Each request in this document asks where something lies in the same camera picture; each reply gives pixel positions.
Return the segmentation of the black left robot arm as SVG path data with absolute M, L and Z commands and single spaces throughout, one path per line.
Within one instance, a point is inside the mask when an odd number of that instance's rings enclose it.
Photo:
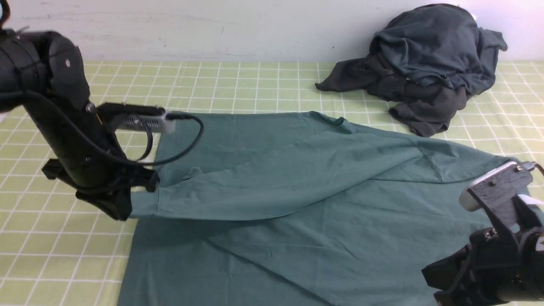
M 126 110 L 142 107 L 106 103 L 95 107 L 79 48 L 54 31 L 1 31 L 1 110 L 22 106 L 49 144 L 54 159 L 42 168 L 112 219 L 132 213 L 131 189 L 154 191 L 158 174 L 127 159 L 115 130 Z

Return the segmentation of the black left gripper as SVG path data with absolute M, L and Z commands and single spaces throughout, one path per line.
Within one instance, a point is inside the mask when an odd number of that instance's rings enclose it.
M 125 221 L 132 213 L 132 188 L 144 187 L 152 193 L 161 181 L 155 170 L 93 158 L 50 159 L 42 172 L 49 180 L 74 188 L 77 199 L 117 221 Z

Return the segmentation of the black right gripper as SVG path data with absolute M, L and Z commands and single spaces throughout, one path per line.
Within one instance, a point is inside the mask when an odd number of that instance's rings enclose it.
M 543 300 L 543 229 L 502 238 L 475 232 L 453 255 L 422 269 L 439 306 L 498 306 Z

